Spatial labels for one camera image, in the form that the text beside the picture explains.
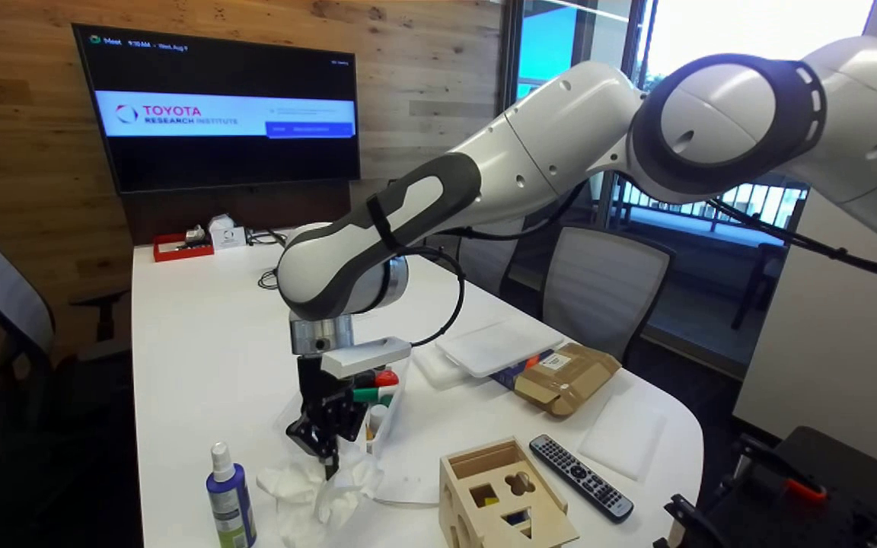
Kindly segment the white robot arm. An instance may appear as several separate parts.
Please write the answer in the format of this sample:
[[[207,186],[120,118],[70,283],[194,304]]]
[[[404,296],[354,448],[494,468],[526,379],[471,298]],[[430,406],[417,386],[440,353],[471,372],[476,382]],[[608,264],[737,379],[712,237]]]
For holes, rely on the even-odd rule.
[[[346,373],[333,357],[354,348],[356,313],[402,296],[404,254],[423,237],[526,215],[594,173],[621,173],[667,204],[787,173],[877,230],[877,36],[802,60],[707,54],[647,90],[582,60],[362,208],[296,230],[277,260],[301,393],[285,435],[339,466],[362,408],[340,395]]]

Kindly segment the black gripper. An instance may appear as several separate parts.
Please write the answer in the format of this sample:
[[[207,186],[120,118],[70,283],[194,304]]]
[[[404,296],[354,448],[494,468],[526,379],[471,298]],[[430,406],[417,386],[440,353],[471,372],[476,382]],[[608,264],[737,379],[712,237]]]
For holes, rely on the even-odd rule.
[[[319,357],[299,359],[301,416],[285,435],[310,455],[319,452],[326,480],[340,468],[339,435],[354,440],[362,423],[362,406],[351,398],[351,382],[319,367]]]

